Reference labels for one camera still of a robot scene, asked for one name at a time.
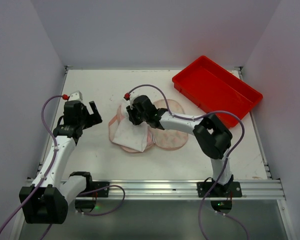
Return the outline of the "white bra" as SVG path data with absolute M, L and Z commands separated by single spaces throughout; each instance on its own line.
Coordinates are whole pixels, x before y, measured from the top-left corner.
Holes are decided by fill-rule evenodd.
M 114 144 L 119 146 L 143 152 L 147 146 L 148 127 L 144 122 L 140 125 L 133 125 L 129 121 L 129 115 L 126 110 L 127 106 L 130 106 L 129 101 L 123 99 L 117 109 L 117 127 L 112 129 L 110 139 Z

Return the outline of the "floral fabric laundry bag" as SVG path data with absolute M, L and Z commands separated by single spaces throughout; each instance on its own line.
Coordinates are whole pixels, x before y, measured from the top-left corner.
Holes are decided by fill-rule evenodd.
M 154 145 L 156 145 L 161 149 L 174 151 L 182 148 L 188 141 L 189 137 L 187 133 L 178 130 L 161 130 L 161 129 L 151 128 L 147 123 L 146 125 L 148 127 L 149 133 L 152 133 L 153 135 Z M 116 111 L 115 116 L 108 123 L 108 137 L 110 142 L 112 142 L 111 136 L 113 134 L 113 129 L 116 128 L 117 126 L 118 125 L 117 125 L 117 111 Z

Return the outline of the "pink bra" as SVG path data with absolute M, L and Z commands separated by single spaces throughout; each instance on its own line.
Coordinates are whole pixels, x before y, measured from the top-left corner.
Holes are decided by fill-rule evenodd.
M 146 147 L 145 147 L 145 149 L 144 149 L 143 152 L 145 152 L 148 149 L 150 149 L 153 145 L 154 145 L 154 137 L 153 137 L 152 133 L 150 132 L 148 134 L 148 137 L 147 137 L 147 145 L 146 145 Z M 124 150 L 127 153 L 130 153 L 130 154 L 139 154 L 139 153 L 142 153 L 141 151 L 138 151 L 138 150 L 126 147 L 126 146 L 121 146 L 121 149 Z

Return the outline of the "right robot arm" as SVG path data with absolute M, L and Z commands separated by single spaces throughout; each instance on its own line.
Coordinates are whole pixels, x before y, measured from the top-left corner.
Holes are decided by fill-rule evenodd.
M 125 110 L 135 126 L 147 123 L 153 129 L 194 136 L 202 152 L 210 158 L 215 189 L 226 191 L 229 188 L 233 174 L 228 166 L 228 153 L 233 135 L 214 113 L 203 118 L 178 115 L 167 108 L 157 108 L 146 95 L 136 97 Z

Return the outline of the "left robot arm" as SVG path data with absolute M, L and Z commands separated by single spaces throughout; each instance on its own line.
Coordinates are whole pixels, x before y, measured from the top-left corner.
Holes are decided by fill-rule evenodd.
M 52 145 L 40 173 L 19 192 L 26 223 L 62 224 L 71 202 L 92 190 L 92 176 L 86 171 L 75 171 L 62 183 L 67 162 L 83 131 L 102 123 L 95 102 L 90 101 L 89 105 L 92 113 L 80 100 L 64 103 L 63 124 L 57 124 L 52 132 Z

